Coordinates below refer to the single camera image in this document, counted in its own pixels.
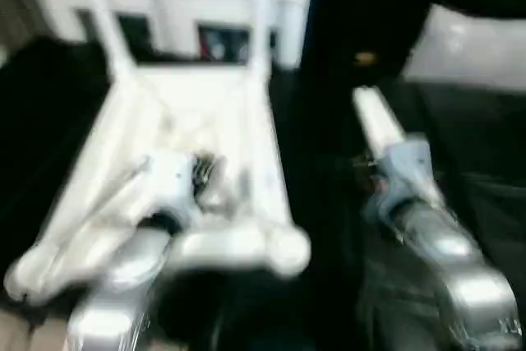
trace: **black surface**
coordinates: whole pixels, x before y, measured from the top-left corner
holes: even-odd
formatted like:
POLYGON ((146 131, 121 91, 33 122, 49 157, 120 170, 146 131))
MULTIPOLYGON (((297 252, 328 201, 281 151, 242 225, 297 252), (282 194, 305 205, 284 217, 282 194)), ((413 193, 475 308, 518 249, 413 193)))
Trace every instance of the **black surface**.
MULTIPOLYGON (((147 50, 134 54, 144 62, 183 62, 147 50)), ((288 282, 266 272, 176 282, 160 324, 196 349, 213 342, 218 316, 219 349, 364 349, 353 322, 363 195, 349 160, 362 152, 362 133, 350 91, 330 89, 340 83, 335 76, 304 77, 274 70, 270 97, 293 217, 311 236, 312 262, 288 282)), ((96 45, 42 39, 0 70, 0 86, 5 270, 35 240, 108 81, 96 45)), ((510 280, 524 320, 526 98, 480 87, 390 80, 380 86, 403 126, 427 134, 448 202, 510 280)))

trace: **metal rod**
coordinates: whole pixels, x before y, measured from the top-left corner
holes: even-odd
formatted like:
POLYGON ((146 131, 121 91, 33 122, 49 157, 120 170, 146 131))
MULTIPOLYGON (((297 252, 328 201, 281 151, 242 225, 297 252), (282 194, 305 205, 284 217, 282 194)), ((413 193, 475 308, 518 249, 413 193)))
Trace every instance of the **metal rod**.
POLYGON ((121 67, 131 71, 132 56, 108 0, 91 0, 91 3, 97 31, 113 74, 115 75, 121 67))

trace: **white pipe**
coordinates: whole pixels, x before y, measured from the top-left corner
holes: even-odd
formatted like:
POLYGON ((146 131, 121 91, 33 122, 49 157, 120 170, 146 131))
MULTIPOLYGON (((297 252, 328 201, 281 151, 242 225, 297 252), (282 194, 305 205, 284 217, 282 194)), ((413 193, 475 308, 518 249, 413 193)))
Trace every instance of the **white pipe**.
POLYGON ((251 33, 251 65, 270 71, 270 13, 272 0, 254 0, 254 26, 251 33))
POLYGON ((389 145, 404 141, 404 129, 377 88, 355 89, 353 101, 374 159, 382 158, 389 145))
POLYGON ((115 76, 118 70, 122 69, 130 72, 133 68, 133 59, 108 0, 91 0, 91 3, 97 31, 113 75, 115 76))

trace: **black fabric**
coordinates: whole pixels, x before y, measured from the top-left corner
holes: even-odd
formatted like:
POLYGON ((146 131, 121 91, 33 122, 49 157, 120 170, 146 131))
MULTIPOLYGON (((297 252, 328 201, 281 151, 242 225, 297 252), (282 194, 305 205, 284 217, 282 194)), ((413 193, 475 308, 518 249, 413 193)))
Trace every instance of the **black fabric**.
POLYGON ((397 76, 432 3, 470 16, 526 17, 526 0, 312 0, 303 71, 337 76, 331 90, 397 76), (360 66, 360 52, 374 53, 374 65, 360 66))

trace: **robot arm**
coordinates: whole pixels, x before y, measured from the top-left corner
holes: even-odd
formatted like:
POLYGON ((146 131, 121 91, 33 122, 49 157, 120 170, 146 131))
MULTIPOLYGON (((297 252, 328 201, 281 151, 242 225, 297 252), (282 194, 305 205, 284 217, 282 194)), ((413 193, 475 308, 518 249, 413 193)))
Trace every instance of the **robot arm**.
MULTIPOLYGON (((357 88, 353 101, 385 186, 364 210, 366 283, 374 289, 366 304, 430 322, 434 349, 519 349, 513 291, 446 206, 427 141, 405 136, 377 88, 357 88)), ((383 329, 387 337, 396 330, 383 329)))

